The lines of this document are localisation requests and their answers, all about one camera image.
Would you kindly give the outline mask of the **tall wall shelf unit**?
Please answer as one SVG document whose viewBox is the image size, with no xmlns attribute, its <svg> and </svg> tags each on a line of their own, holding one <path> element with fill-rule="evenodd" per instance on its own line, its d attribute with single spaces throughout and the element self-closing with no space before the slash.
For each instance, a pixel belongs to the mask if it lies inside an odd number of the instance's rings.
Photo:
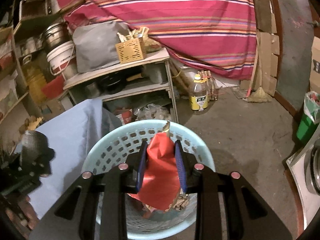
<svg viewBox="0 0 320 240">
<path fill-rule="evenodd" d="M 41 111 L 35 101 L 32 99 L 29 91 L 29 86 L 27 85 L 27 81 L 22 72 L 22 68 L 17 56 L 16 43 L 14 38 L 14 28 L 13 28 L 13 16 L 10 16 L 14 13 L 14 5 L 11 6 L 11 13 L 9 13 L 9 22 L 7 25 L 1 25 L 1 46 L 3 44 L 10 44 L 9 48 L 11 49 L 5 55 L 5 63 L 7 65 L 2 68 L 1 67 L 1 81 L 3 81 L 6 77 L 13 80 L 13 86 L 10 86 L 9 90 L 13 92 L 14 98 L 16 101 L 11 103 L 10 108 L 3 113 L 1 122 L 3 122 L 10 112 L 20 103 L 23 102 L 24 108 L 29 115 L 33 115 L 37 118 L 42 117 Z"/>
</svg>

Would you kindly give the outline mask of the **yellow egg tray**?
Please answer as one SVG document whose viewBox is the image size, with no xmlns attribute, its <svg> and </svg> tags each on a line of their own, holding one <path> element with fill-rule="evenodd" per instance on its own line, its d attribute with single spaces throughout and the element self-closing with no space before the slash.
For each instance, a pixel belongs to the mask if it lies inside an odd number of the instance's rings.
<svg viewBox="0 0 320 240">
<path fill-rule="evenodd" d="M 25 131 L 33 131 L 43 123 L 43 117 L 30 116 L 25 119 L 24 123 L 18 129 L 20 134 L 24 134 Z"/>
</svg>

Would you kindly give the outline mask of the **black ridged plastic wrapper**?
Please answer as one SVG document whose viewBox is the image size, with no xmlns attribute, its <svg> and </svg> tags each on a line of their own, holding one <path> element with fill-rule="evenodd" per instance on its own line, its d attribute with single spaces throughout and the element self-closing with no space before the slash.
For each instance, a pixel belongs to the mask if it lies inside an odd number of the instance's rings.
<svg viewBox="0 0 320 240">
<path fill-rule="evenodd" d="M 22 136 L 21 145 L 21 166 L 29 166 L 49 152 L 47 137 L 38 131 L 27 130 Z"/>
</svg>

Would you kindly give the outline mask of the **straw broom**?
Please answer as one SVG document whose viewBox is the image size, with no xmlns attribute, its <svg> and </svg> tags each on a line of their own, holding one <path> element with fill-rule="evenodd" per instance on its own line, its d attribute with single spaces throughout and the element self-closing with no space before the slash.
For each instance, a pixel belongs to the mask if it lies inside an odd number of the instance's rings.
<svg viewBox="0 0 320 240">
<path fill-rule="evenodd" d="M 267 103 L 271 102 L 271 96 L 263 89 L 262 63 L 259 56 L 260 37 L 258 34 L 256 36 L 256 41 L 257 46 L 255 51 L 254 66 L 249 83 L 249 89 L 246 94 L 246 101 L 249 103 Z M 259 85 L 255 91 L 253 91 L 253 81 L 257 81 Z"/>
</svg>

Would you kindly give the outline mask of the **yellow woven basket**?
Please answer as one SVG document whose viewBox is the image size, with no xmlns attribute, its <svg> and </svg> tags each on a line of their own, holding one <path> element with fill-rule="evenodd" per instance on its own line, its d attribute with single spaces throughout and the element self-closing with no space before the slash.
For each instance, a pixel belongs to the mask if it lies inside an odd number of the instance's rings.
<svg viewBox="0 0 320 240">
<path fill-rule="evenodd" d="M 116 44 L 116 51 L 120 64 L 131 63 L 146 58 L 146 48 L 143 38 L 148 33 L 147 27 L 129 31 L 128 35 L 117 32 L 120 43 Z"/>
</svg>

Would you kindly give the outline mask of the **light blue mesh trash basket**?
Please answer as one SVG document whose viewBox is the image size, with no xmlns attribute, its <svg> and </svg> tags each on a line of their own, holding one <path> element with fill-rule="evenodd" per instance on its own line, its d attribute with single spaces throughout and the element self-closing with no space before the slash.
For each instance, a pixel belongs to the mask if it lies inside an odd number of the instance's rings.
<svg viewBox="0 0 320 240">
<path fill-rule="evenodd" d="M 147 147 L 144 176 L 138 194 L 125 196 L 126 227 L 129 239 L 163 239 L 185 230 L 196 221 L 197 195 L 187 194 L 187 205 L 174 209 L 180 185 L 174 143 L 180 141 L 182 151 L 195 156 L 198 163 L 215 170 L 212 154 L 193 131 L 164 120 L 142 120 L 123 125 L 101 138 L 90 150 L 82 171 L 101 174 L 128 163 L 136 164 L 132 154 Z"/>
</svg>

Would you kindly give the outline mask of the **green trash bin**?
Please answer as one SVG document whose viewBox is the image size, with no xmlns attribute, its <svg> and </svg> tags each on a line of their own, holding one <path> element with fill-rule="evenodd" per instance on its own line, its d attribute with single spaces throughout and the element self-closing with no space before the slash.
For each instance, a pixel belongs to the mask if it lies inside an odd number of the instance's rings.
<svg viewBox="0 0 320 240">
<path fill-rule="evenodd" d="M 306 144 L 319 124 L 319 93 L 310 91 L 305 94 L 303 114 L 297 129 L 297 139 Z"/>
</svg>

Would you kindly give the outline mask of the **pink striped blanket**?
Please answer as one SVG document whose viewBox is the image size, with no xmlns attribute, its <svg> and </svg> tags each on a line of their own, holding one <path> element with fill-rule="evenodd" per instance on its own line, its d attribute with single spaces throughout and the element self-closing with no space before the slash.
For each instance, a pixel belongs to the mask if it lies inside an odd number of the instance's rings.
<svg viewBox="0 0 320 240">
<path fill-rule="evenodd" d="M 79 0 L 57 0 L 66 7 Z M 253 0 L 85 0 L 68 13 L 72 30 L 118 21 L 148 36 L 181 63 L 233 80 L 253 72 L 256 22 Z"/>
</svg>

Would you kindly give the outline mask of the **red plastic tub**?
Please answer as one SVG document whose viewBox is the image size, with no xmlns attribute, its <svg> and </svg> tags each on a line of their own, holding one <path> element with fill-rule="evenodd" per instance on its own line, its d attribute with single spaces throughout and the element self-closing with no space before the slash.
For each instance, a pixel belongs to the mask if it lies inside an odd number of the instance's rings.
<svg viewBox="0 0 320 240">
<path fill-rule="evenodd" d="M 41 88 L 42 93 L 49 99 L 57 98 L 63 93 L 64 78 L 62 75 L 57 76 L 50 83 Z"/>
</svg>

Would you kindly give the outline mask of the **red wrapper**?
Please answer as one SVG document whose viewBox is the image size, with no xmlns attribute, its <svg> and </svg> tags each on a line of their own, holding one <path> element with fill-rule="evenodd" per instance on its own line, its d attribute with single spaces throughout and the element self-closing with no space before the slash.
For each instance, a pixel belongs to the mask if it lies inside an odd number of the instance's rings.
<svg viewBox="0 0 320 240">
<path fill-rule="evenodd" d="M 137 194 L 130 194 L 142 203 L 146 216 L 155 211 L 168 212 L 183 202 L 174 146 L 170 139 L 170 122 L 147 146 L 142 187 Z"/>
</svg>

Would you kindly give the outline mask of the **white red plastic bucket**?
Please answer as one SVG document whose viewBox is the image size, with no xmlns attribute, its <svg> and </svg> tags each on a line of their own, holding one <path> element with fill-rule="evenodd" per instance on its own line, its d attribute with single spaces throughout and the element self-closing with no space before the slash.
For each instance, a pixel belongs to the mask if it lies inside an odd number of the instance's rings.
<svg viewBox="0 0 320 240">
<path fill-rule="evenodd" d="M 47 55 L 50 73 L 61 75 L 65 81 L 78 73 L 76 64 L 76 49 L 73 41 L 68 41 L 53 49 Z"/>
</svg>

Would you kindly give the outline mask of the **steel cooking pot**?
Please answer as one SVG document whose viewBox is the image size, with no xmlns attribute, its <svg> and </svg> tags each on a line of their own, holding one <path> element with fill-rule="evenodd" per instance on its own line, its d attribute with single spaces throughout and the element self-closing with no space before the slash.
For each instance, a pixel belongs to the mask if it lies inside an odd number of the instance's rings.
<svg viewBox="0 0 320 240">
<path fill-rule="evenodd" d="M 60 22 L 50 25 L 41 35 L 46 53 L 71 40 L 67 23 Z"/>
</svg>

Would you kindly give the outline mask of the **grey fabric bag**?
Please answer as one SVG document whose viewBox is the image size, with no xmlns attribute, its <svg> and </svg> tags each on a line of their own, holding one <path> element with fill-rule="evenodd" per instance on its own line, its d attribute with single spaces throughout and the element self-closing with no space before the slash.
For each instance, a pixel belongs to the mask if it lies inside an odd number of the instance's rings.
<svg viewBox="0 0 320 240">
<path fill-rule="evenodd" d="M 127 35 L 125 23 L 108 21 L 78 27 L 73 33 L 76 51 L 76 64 L 79 73 L 92 72 L 119 64 L 116 44 L 118 34 Z"/>
</svg>

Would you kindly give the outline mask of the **washing machine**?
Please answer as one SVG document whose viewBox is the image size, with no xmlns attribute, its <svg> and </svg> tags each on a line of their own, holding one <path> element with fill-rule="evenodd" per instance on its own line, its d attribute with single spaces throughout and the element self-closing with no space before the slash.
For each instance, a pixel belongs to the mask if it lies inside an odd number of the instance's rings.
<svg viewBox="0 0 320 240">
<path fill-rule="evenodd" d="M 319 210 L 319 129 L 307 144 L 286 160 L 294 179 L 305 230 Z"/>
</svg>

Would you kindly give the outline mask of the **cooking oil bottle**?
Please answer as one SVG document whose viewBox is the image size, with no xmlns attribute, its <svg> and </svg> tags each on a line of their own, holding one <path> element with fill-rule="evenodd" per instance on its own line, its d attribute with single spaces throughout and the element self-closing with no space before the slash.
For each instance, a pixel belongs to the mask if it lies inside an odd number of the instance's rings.
<svg viewBox="0 0 320 240">
<path fill-rule="evenodd" d="M 207 78 L 195 74 L 193 82 L 189 85 L 189 103 L 194 113 L 203 113 L 208 107 Z"/>
</svg>

